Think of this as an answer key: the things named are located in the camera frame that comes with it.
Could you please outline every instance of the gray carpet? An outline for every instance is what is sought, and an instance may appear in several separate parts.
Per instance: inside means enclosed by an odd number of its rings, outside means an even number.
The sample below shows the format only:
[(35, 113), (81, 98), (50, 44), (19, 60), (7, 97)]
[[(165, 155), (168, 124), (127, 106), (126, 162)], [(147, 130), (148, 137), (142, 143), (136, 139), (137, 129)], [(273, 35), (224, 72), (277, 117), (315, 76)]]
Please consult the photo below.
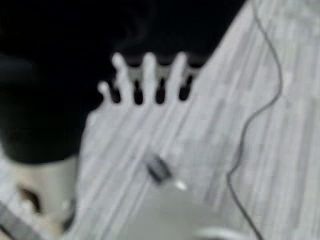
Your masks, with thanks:
[[(251, 126), (245, 161), (234, 182), (268, 240), (320, 239), (320, 11), (315, 1), (310, 1), (313, 7), (306, 2), (259, 4), (283, 64), (284, 95)], [(78, 215), (63, 240), (116, 240), (126, 219), (157, 191), (144, 168), (154, 153), (190, 185), (196, 201), (225, 215), (254, 239), (225, 183), (246, 118), (272, 98), (278, 85), (276, 65), (251, 8), (243, 9), (203, 69), (192, 98), (181, 103), (177, 92), (184, 60), (183, 55), (177, 57), (166, 104), (157, 106), (155, 60), (146, 56), (146, 104), (134, 106), (123, 60), (115, 56), (124, 101), (110, 103), (106, 86), (100, 86), (106, 101), (87, 123)], [(51, 239), (18, 208), (3, 160), (0, 200)], [(1, 216), (13, 232), (20, 231), (14, 218)]]

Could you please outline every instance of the black pants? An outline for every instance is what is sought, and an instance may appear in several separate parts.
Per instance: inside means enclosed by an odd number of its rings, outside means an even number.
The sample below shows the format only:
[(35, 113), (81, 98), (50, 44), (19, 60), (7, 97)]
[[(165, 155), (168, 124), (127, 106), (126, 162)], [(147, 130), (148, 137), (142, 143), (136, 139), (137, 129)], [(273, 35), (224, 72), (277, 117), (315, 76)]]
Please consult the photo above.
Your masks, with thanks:
[(114, 52), (209, 56), (245, 0), (62, 0), (0, 7), (0, 140), (13, 161), (80, 150), (86, 118), (115, 77)]

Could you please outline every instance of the wire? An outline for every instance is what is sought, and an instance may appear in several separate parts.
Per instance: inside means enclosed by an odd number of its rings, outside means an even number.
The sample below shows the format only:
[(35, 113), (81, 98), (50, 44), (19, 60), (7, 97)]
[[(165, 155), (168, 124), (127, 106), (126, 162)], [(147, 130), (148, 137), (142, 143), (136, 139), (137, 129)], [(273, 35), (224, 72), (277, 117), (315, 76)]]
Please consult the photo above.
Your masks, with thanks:
[(246, 221), (248, 222), (248, 224), (252, 228), (256, 238), (258, 240), (265, 240), (262, 233), (259, 231), (258, 227), (256, 226), (254, 220), (250, 217), (250, 215), (248, 214), (248, 211), (245, 209), (245, 207), (241, 203), (241, 201), (240, 201), (240, 199), (234, 189), (233, 183), (232, 183), (233, 175), (241, 167), (241, 164), (244, 161), (245, 141), (246, 141), (246, 137), (247, 137), (247, 133), (248, 133), (250, 125), (254, 122), (254, 120), (256, 118), (259, 117), (260, 114), (262, 114), (264, 111), (268, 110), (269, 108), (273, 107), (277, 103), (277, 101), (282, 96), (283, 87), (284, 87), (283, 68), (282, 68), (282, 65), (280, 62), (279, 55), (278, 55), (276, 48), (275, 48), (274, 44), (272, 43), (267, 31), (265, 30), (265, 28), (262, 24), (260, 17), (258, 15), (258, 8), (257, 8), (255, 0), (251, 0), (251, 6), (252, 6), (254, 20), (255, 20), (257, 26), (259, 27), (261, 33), (263, 34), (264, 40), (267, 43), (267, 45), (269, 46), (269, 49), (274, 57), (277, 71), (278, 71), (279, 83), (278, 83), (278, 90), (277, 90), (276, 94), (274, 95), (274, 97), (268, 103), (266, 103), (264, 106), (262, 106), (259, 110), (254, 112), (245, 122), (243, 129), (242, 129), (242, 133), (241, 133), (240, 143), (238, 145), (238, 149), (236, 152), (236, 161), (235, 161), (233, 167), (231, 168), (231, 170), (228, 171), (226, 174), (226, 182), (227, 182), (227, 186), (229, 188), (229, 191), (231, 192), (231, 195), (232, 195), (232, 198), (233, 198), (235, 204), (237, 205), (237, 207), (241, 211), (242, 215), (244, 216), (244, 218), (246, 219)]
[(0, 231), (2, 231), (5, 235), (7, 235), (10, 240), (16, 240), (2, 224), (0, 224)]

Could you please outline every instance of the small black object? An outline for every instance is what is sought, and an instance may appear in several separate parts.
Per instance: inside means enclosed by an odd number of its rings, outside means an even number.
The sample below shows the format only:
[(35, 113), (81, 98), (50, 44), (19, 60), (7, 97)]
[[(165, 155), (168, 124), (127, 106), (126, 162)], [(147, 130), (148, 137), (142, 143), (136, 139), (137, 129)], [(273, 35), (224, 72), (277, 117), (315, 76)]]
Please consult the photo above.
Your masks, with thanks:
[(159, 86), (156, 89), (155, 101), (157, 104), (163, 104), (166, 99), (166, 80), (164, 78), (159, 82)]
[(152, 179), (161, 185), (165, 181), (173, 178), (173, 174), (167, 165), (167, 163), (162, 160), (159, 156), (156, 156), (155, 160), (147, 164), (147, 170), (151, 175)]
[(179, 92), (179, 99), (181, 101), (186, 101), (190, 95), (191, 87), (190, 86), (182, 86)]
[(144, 94), (141, 89), (134, 90), (134, 102), (137, 105), (142, 105), (144, 103)]
[(144, 93), (142, 92), (142, 88), (138, 80), (134, 81), (133, 96), (135, 104), (142, 105), (144, 103)]
[(180, 92), (179, 92), (179, 99), (181, 101), (186, 101), (189, 98), (193, 81), (194, 81), (194, 77), (190, 75), (187, 78), (185, 84), (181, 86)]
[(155, 101), (157, 104), (163, 104), (166, 100), (166, 89), (158, 87), (155, 94)]
[(109, 92), (110, 92), (111, 99), (115, 104), (121, 103), (121, 93), (119, 88), (117, 87), (109, 88)]

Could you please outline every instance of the striped carpet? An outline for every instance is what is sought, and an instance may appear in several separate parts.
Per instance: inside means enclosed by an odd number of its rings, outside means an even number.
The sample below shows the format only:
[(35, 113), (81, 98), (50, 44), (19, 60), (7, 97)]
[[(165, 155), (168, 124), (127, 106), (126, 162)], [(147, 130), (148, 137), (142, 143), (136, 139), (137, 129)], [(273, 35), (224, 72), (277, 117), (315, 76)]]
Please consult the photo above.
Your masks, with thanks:
[[(284, 93), (251, 126), (235, 189), (268, 240), (320, 239), (320, 11), (307, 0), (261, 0), (260, 16), (279, 52)], [(232, 201), (225, 173), (248, 116), (275, 94), (277, 69), (249, 5), (201, 72), (192, 98), (177, 100), (185, 57), (177, 57), (166, 104), (154, 104), (155, 60), (144, 61), (146, 104), (134, 106), (121, 56), (114, 57), (124, 97), (88, 119), (81, 153), (78, 213), (62, 240), (116, 240), (126, 219), (157, 192), (144, 162), (162, 156), (196, 201), (252, 236)], [(0, 200), (51, 240), (18, 207), (7, 162), (0, 161)], [(0, 205), (0, 222), (18, 240), (27, 228)]]

